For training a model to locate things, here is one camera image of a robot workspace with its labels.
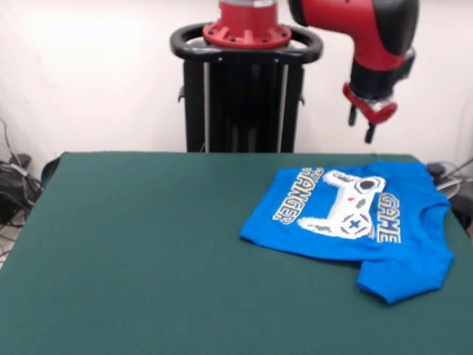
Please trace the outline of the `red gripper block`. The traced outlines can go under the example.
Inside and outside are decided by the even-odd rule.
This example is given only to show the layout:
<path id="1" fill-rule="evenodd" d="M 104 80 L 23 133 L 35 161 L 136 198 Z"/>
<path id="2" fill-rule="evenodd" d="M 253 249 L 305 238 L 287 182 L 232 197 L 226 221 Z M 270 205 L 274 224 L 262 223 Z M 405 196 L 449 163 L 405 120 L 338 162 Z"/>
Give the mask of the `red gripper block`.
<path id="1" fill-rule="evenodd" d="M 398 105 L 394 101 L 368 101 L 358 97 L 350 89 L 350 85 L 345 83 L 342 92 L 346 99 L 352 104 L 348 118 L 349 126 L 356 123 L 358 110 L 369 121 L 364 142 L 372 143 L 375 134 L 375 124 L 382 124 L 388 121 L 397 111 Z"/>

